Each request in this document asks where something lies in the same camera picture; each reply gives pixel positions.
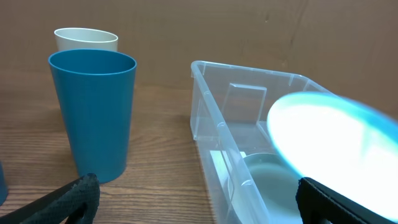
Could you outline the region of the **light blue plate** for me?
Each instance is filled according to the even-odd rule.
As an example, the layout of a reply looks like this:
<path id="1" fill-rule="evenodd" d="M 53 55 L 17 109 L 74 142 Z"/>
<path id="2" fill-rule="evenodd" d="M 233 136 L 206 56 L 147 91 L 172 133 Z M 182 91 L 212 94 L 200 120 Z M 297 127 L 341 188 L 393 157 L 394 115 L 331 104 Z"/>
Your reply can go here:
<path id="1" fill-rule="evenodd" d="M 299 177 L 397 222 L 397 121 L 349 98 L 303 91 L 271 106 L 267 130 Z"/>

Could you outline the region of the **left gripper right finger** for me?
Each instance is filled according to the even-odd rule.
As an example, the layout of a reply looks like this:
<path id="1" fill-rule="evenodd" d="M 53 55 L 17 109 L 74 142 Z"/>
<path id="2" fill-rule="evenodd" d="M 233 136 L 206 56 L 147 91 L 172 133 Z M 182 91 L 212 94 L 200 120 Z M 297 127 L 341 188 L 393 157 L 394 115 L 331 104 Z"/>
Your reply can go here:
<path id="1" fill-rule="evenodd" d="M 298 181 L 295 199 L 303 224 L 394 224 L 309 177 Z"/>

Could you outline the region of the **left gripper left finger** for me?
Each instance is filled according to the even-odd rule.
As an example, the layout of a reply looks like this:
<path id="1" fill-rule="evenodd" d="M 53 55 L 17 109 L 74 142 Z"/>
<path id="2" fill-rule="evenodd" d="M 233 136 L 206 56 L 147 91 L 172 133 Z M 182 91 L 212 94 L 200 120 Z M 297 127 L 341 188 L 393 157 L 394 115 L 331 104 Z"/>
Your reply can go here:
<path id="1" fill-rule="evenodd" d="M 100 183 L 87 174 L 1 217 L 3 224 L 92 224 L 100 204 Z"/>

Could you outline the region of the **grey plate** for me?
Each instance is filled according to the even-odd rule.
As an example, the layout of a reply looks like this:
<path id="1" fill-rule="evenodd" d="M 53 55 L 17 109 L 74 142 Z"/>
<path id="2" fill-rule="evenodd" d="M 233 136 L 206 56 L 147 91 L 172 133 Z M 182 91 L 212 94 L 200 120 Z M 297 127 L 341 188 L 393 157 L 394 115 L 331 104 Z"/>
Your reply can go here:
<path id="1" fill-rule="evenodd" d="M 299 185 L 279 157 L 270 153 L 248 155 L 244 161 L 268 209 L 270 223 L 302 224 L 295 201 Z"/>

